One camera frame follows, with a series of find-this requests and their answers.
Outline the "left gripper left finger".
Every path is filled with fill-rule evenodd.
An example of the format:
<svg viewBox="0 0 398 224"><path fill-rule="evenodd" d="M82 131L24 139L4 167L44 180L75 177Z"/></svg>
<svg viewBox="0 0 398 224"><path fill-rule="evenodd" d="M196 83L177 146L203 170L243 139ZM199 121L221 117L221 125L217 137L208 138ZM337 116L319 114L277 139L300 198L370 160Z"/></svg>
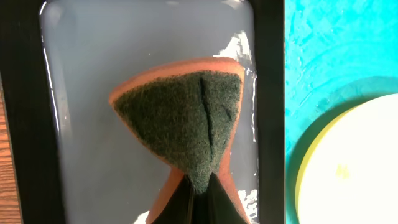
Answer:
<svg viewBox="0 0 398 224"><path fill-rule="evenodd" d="M152 224L191 224L194 204L194 189L184 175L171 177L160 191L154 209Z"/></svg>

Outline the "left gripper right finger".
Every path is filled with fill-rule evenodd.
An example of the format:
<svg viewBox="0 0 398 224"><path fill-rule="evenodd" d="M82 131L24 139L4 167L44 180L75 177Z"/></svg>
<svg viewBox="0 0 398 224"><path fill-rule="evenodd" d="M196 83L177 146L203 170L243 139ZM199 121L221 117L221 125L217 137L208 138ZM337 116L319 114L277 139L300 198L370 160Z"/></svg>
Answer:
<svg viewBox="0 0 398 224"><path fill-rule="evenodd" d="M194 224L246 224L217 176L212 173L206 191L194 195Z"/></svg>

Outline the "green dish sponge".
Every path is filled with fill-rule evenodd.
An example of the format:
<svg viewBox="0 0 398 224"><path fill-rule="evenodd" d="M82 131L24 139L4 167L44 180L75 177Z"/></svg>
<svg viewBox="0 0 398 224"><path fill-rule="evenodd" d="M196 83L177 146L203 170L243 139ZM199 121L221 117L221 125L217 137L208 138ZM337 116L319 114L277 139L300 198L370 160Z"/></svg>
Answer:
<svg viewBox="0 0 398 224"><path fill-rule="evenodd" d="M214 173L248 222L229 169L243 84L236 60L199 58L135 75L111 92L109 103L137 140L170 167L167 181L186 175L194 195L202 194Z"/></svg>

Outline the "yellow-green plate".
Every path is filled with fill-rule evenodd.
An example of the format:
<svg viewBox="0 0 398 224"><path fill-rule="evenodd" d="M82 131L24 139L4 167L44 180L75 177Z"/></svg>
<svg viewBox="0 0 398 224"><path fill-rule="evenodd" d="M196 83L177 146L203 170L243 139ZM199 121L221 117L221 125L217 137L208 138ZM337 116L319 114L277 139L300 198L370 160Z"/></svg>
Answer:
<svg viewBox="0 0 398 224"><path fill-rule="evenodd" d="M397 223L397 95L330 122L305 154L295 186L301 224Z"/></svg>

